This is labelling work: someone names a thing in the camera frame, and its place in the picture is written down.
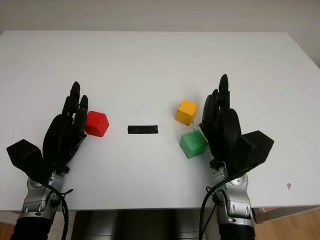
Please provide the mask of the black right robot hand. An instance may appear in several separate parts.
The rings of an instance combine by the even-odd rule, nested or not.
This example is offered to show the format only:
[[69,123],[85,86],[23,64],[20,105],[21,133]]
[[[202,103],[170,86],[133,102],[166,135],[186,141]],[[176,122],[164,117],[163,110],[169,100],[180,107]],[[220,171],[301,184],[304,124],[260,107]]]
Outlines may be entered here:
[[235,147],[241,136],[238,115],[230,107],[228,76],[223,74],[219,86],[208,95],[199,127],[207,139],[213,160],[210,167],[225,167],[229,178],[235,175]]

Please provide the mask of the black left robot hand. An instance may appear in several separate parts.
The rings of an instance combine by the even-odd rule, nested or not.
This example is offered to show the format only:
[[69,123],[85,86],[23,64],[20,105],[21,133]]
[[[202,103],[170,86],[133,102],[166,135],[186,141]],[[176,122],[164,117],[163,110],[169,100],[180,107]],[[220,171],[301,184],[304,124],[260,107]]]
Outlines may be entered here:
[[80,97],[80,84],[73,83],[66,97],[61,114],[51,122],[43,141],[42,154],[52,171],[69,172],[68,162],[86,138],[85,127],[88,113],[88,97]]

